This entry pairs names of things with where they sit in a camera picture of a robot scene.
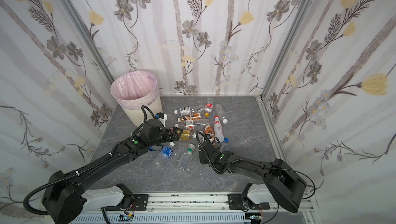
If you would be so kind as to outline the yellow red tea bottle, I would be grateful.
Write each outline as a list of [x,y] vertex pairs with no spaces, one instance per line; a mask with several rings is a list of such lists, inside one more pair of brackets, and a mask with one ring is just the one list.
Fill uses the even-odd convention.
[[183,141],[189,141],[195,138],[196,138],[196,134],[194,133],[193,130],[183,129],[179,139]]

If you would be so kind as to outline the clear bottle blue cap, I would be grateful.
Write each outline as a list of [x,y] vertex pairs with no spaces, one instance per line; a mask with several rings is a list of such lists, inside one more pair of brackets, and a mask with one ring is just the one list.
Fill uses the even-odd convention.
[[220,151],[225,152],[228,151],[230,148],[229,139],[225,138],[223,142],[221,142]]

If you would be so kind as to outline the brown Nescafe bottle front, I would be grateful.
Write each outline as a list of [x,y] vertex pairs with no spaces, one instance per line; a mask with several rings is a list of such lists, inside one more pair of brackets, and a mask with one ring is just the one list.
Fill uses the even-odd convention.
[[209,139],[210,142],[216,147],[217,146],[216,141],[215,141],[216,136],[215,136],[212,126],[210,126],[210,125],[205,126],[203,129],[203,132],[205,134],[205,137],[207,139]]

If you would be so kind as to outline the clear bottle green cap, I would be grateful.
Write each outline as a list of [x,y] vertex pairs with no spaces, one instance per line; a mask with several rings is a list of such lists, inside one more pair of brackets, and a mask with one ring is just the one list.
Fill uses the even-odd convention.
[[192,160],[194,150],[195,150],[195,146],[193,144],[189,144],[187,151],[182,154],[182,156],[179,160],[179,163],[177,165],[178,169],[187,170],[187,168]]

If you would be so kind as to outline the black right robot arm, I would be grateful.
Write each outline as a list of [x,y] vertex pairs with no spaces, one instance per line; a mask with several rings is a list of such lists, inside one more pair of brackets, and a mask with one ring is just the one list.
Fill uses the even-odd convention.
[[211,142],[199,142],[201,164],[208,164],[215,173],[227,171],[262,181],[275,202],[283,209],[297,213],[307,184],[285,161],[260,162],[243,158],[231,151],[220,151]]

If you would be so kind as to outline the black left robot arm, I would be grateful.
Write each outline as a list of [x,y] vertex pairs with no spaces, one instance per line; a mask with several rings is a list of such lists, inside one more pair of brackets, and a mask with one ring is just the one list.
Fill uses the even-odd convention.
[[116,143],[108,154],[75,171],[52,174],[48,181],[51,185],[45,189],[42,198],[43,206],[56,224],[70,223],[88,202],[82,194],[93,184],[144,155],[149,148],[178,141],[182,132],[177,127],[165,128],[155,119],[144,122],[137,135]]

